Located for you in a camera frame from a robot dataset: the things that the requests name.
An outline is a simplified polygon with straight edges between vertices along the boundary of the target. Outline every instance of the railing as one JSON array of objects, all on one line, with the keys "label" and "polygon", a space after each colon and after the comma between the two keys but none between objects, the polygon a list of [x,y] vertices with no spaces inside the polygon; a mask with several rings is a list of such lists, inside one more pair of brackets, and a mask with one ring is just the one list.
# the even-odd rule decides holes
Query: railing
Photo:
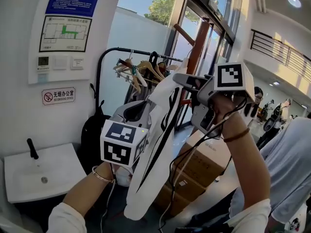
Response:
[{"label": "railing", "polygon": [[253,38],[250,49],[276,59],[311,83],[310,58],[265,33],[253,29],[252,32]]}]

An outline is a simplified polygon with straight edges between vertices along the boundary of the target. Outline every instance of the balcony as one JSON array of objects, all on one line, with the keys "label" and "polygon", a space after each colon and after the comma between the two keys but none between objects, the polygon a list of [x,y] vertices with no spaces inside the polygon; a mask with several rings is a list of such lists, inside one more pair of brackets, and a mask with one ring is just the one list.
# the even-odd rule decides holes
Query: balcony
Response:
[{"label": "balcony", "polygon": [[311,98],[311,59],[280,40],[251,30],[244,60],[283,79]]}]

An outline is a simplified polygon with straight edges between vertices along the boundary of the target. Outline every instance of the tree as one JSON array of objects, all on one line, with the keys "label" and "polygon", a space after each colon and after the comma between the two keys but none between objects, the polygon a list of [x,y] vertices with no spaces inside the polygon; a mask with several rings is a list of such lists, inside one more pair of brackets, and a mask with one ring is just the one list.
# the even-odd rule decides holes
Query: tree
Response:
[{"label": "tree", "polygon": [[[149,6],[150,13],[144,14],[144,16],[152,21],[168,26],[174,4],[175,0],[153,0]],[[185,12],[185,16],[196,24],[198,24],[200,19],[193,11],[188,9]]]}]

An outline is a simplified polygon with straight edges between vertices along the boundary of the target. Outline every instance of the ceiling light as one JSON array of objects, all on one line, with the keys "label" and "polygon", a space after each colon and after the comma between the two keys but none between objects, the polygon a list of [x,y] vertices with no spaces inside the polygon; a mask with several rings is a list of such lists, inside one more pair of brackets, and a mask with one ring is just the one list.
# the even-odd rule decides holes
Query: ceiling light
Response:
[{"label": "ceiling light", "polygon": [[301,7],[301,2],[299,0],[287,0],[295,8]]}]

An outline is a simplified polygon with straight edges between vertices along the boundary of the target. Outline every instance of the sink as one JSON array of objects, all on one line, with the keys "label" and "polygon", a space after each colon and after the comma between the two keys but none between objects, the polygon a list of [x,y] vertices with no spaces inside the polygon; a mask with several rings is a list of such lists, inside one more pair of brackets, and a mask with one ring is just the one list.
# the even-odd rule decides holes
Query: sink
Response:
[{"label": "sink", "polygon": [[42,200],[67,193],[86,176],[72,144],[38,150],[39,159],[22,153],[4,158],[10,203]]}]

